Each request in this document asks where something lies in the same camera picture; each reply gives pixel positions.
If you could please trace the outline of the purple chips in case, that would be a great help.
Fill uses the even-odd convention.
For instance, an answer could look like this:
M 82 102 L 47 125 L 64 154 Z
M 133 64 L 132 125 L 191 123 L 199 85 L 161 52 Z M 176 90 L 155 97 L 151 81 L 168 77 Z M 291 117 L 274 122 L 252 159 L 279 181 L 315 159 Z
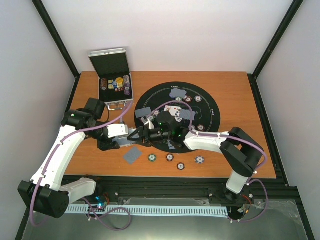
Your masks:
M 129 75 L 123 76 L 124 94 L 127 96 L 131 95 L 131 78 Z

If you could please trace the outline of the single brown chip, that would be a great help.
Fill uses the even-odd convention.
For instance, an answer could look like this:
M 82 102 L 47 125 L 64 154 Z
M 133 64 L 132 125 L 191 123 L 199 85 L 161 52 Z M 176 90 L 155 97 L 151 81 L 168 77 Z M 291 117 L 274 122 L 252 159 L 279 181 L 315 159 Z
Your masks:
M 185 169 L 185 165 L 182 162 L 180 162 L 177 164 L 177 169 L 182 171 Z

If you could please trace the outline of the blue-backed card deck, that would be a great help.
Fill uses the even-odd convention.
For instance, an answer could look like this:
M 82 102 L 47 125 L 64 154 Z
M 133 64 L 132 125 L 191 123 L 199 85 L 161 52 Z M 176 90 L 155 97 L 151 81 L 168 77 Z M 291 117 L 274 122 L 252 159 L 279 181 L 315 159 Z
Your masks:
M 118 145 L 121 148 L 122 147 L 129 147 L 129 146 L 131 146 L 131 145 L 136 143 L 135 141 L 128 140 L 127 137 L 119 137 L 119 136 L 113 138 L 112 141 L 118 143 Z

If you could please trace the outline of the black round poker mat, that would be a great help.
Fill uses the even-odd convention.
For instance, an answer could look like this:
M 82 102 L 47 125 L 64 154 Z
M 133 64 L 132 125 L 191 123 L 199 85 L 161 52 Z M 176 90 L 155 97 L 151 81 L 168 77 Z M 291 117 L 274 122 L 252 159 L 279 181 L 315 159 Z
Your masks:
M 200 96 L 201 102 L 196 102 L 195 97 Z M 182 101 L 176 101 L 176 98 L 182 98 Z M 185 99 L 191 97 L 192 101 L 187 103 Z M 188 128 L 189 125 L 194 125 L 195 130 L 198 130 L 198 125 L 204 125 L 203 132 L 217 132 L 221 123 L 221 115 L 219 107 L 214 98 L 204 89 L 186 82 L 166 82 L 156 85 L 149 89 L 139 99 L 135 110 L 150 107 L 151 111 L 155 110 L 160 105 L 181 107 L 181 109 L 195 112 L 194 120 L 182 119 L 179 123 L 181 126 Z M 154 120 L 152 123 L 154 127 L 158 127 L 156 117 L 152 115 Z M 134 114 L 135 127 L 138 128 L 143 125 L 141 118 L 136 118 Z

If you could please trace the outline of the brown chips in case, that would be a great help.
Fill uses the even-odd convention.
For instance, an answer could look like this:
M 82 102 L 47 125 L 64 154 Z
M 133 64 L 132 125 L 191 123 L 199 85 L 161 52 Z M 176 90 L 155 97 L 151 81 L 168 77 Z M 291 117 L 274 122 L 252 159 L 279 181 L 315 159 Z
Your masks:
M 100 89 L 102 91 L 105 91 L 108 89 L 108 80 L 107 79 L 105 79 L 105 78 L 100 79 Z

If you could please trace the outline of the blue poker chip stack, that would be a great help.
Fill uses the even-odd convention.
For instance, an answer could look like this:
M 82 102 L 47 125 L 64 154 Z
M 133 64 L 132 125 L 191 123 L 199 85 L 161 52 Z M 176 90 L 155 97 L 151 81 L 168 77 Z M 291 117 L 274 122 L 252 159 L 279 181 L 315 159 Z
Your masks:
M 197 164 L 203 164 L 204 163 L 204 161 L 205 161 L 205 158 L 203 157 L 203 156 L 196 156 L 195 157 L 195 162 L 197 163 Z

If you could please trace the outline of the yellow button in case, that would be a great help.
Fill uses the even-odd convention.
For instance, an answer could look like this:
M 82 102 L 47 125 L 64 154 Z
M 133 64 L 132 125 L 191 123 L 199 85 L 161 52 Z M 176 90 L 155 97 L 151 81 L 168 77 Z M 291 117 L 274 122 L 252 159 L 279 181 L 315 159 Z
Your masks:
M 118 78 L 115 79 L 115 82 L 116 82 L 117 86 L 119 88 L 121 88 L 123 86 L 124 79 L 122 77 L 118 77 Z

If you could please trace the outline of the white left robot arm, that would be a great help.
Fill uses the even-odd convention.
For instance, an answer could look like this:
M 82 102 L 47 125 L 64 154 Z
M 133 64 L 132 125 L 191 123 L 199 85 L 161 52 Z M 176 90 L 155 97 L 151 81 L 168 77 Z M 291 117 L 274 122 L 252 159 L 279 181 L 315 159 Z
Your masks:
M 65 113 L 57 139 L 38 171 L 29 181 L 22 181 L 18 192 L 25 205 L 34 212 L 60 218 L 68 206 L 83 197 L 92 201 L 103 198 L 104 188 L 93 177 L 62 185 L 63 176 L 77 148 L 86 137 L 95 139 L 102 151 L 119 149 L 115 137 L 128 134 L 128 128 L 115 120 L 102 122 L 105 104 L 89 98 L 84 108 Z

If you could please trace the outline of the brown poker chip stack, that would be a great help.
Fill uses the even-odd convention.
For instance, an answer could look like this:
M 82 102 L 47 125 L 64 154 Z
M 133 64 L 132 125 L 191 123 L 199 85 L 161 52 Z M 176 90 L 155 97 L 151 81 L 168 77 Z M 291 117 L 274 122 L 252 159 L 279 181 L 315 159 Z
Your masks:
M 172 162 L 172 161 L 174 160 L 174 156 L 169 153 L 169 154 L 166 155 L 166 160 L 167 160 L 168 162 Z

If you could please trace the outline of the dealt card mat bottom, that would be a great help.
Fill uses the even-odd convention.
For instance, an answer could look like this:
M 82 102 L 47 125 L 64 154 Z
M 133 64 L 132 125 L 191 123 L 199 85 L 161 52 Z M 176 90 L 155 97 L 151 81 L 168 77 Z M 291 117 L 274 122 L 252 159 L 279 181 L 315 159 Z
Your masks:
M 171 143 L 170 140 L 167 141 L 167 144 L 168 144 L 168 149 L 169 150 L 175 150 L 176 149 L 175 146 Z

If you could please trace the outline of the brown chip mat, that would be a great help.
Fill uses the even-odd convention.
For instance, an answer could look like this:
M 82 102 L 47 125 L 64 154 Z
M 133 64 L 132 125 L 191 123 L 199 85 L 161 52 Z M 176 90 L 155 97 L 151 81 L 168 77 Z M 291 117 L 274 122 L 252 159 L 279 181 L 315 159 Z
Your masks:
M 197 126 L 197 129 L 198 129 L 199 131 L 203 132 L 203 131 L 205 130 L 205 126 L 202 125 L 202 124 L 200 124 L 200 125 Z

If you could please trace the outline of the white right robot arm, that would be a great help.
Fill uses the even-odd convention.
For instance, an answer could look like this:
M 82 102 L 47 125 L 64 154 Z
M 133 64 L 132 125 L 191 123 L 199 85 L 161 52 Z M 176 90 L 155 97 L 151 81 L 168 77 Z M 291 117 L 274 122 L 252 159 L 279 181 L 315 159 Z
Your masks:
M 228 194 L 239 195 L 244 186 L 266 161 L 263 148 L 239 127 L 225 132 L 203 132 L 185 127 L 170 113 L 161 112 L 128 136 L 128 140 L 145 146 L 169 141 L 177 150 L 210 151 L 222 154 L 232 168 L 226 182 Z

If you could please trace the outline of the green poker chip stack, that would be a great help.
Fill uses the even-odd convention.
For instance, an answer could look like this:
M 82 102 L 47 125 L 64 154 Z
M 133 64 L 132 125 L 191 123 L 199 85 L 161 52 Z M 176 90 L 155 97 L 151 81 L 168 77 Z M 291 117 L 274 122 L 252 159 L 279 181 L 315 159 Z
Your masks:
M 155 162 L 155 161 L 157 160 L 157 156 L 156 156 L 155 154 L 150 154 L 150 155 L 148 156 L 148 160 L 149 160 L 150 162 Z

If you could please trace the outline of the aluminium poker chip case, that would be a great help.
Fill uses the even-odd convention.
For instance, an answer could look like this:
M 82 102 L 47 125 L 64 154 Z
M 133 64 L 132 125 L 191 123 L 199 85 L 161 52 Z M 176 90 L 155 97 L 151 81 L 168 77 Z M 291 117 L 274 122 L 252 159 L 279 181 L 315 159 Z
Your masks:
M 134 100 L 132 74 L 124 47 L 92 51 L 88 58 L 98 75 L 98 97 L 109 111 L 122 110 Z M 130 76 L 130 95 L 125 95 L 124 84 L 118 87 L 116 83 L 116 78 L 124 78 L 124 75 Z M 100 79 L 107 79 L 107 90 L 101 90 Z

